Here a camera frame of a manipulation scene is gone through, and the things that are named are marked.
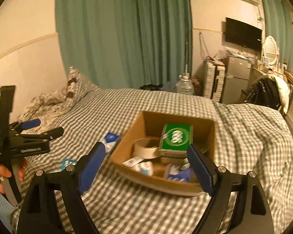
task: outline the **person's arm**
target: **person's arm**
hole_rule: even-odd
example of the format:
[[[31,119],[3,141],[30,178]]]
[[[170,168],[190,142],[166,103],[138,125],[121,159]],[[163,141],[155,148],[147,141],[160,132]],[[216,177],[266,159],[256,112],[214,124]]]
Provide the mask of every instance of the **person's arm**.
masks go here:
[[[23,168],[19,171],[20,181],[23,182],[25,169],[24,167],[27,166],[27,162],[24,159],[22,162]],[[11,172],[3,165],[0,165],[0,176],[3,177],[11,177]],[[0,182],[0,220],[5,225],[5,227],[12,232],[12,227],[10,224],[10,215],[16,210],[17,207],[13,207],[2,195],[4,194],[4,190],[2,184]]]

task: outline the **bed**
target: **bed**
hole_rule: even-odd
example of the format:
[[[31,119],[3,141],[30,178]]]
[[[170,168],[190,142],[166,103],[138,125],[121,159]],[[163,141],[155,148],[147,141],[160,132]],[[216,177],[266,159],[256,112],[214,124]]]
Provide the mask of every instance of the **bed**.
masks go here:
[[[71,68],[68,87],[32,100],[20,121],[40,117],[35,133],[62,126],[63,136],[45,155],[28,157],[22,196],[35,171],[55,172],[63,158],[78,160],[108,131],[123,135],[141,110],[174,113],[217,121],[214,162],[233,173],[255,171],[271,209],[275,234],[293,219],[293,139],[278,111],[251,104],[224,105],[212,100],[164,91],[103,90]],[[59,191],[58,208],[67,232],[72,227]],[[228,227],[236,194],[232,193],[219,232]],[[191,233],[209,195],[169,195],[131,182],[105,158],[91,189],[82,199],[100,233]],[[17,228],[19,208],[12,215]]]

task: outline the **white wall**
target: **white wall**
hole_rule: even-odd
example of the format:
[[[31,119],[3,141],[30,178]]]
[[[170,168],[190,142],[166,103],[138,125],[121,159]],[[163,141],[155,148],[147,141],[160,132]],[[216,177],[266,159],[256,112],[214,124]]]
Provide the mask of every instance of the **white wall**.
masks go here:
[[[224,32],[226,17],[233,18],[247,24],[264,29],[264,24],[257,24],[257,7],[242,0],[190,0],[192,10],[193,28],[209,29]],[[261,16],[264,17],[263,7],[260,6]],[[224,34],[210,31],[201,31],[211,56],[228,46],[233,51],[240,51],[241,47],[224,41]],[[193,30],[193,62],[192,75],[203,79],[203,58],[206,51],[201,52],[199,31]],[[249,50],[249,55],[254,56],[254,51]]]
[[[55,33],[55,0],[5,0],[0,6],[0,55],[29,40]]]
[[[16,85],[11,122],[35,96],[66,84],[57,36],[24,46],[0,59],[0,87]]]

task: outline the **teal curtain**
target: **teal curtain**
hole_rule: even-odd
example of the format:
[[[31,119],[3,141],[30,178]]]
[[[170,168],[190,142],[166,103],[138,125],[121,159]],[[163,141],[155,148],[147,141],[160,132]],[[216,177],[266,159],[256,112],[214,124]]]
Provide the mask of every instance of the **teal curtain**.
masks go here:
[[[293,31],[290,8],[284,0],[262,0],[266,36],[271,35],[280,48],[279,62],[283,64],[285,59],[288,63],[288,70],[293,67]]]
[[[191,71],[190,0],[55,0],[55,22],[66,72],[102,88],[177,81],[187,38]]]

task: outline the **metal screw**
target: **metal screw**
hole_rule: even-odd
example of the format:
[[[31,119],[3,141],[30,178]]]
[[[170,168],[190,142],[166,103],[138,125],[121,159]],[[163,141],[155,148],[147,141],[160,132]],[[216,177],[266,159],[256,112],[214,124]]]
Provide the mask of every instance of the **metal screw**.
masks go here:
[[[218,171],[220,171],[221,173],[225,173],[226,172],[226,168],[225,167],[223,167],[223,166],[219,166],[218,167]]]
[[[38,170],[38,171],[36,171],[36,175],[37,176],[41,176],[43,174],[43,170]]]
[[[66,167],[66,170],[71,172],[75,169],[75,166],[73,166],[72,164]]]
[[[250,171],[248,174],[249,174],[252,178],[255,178],[255,177],[256,177],[256,173],[255,173],[255,172]]]

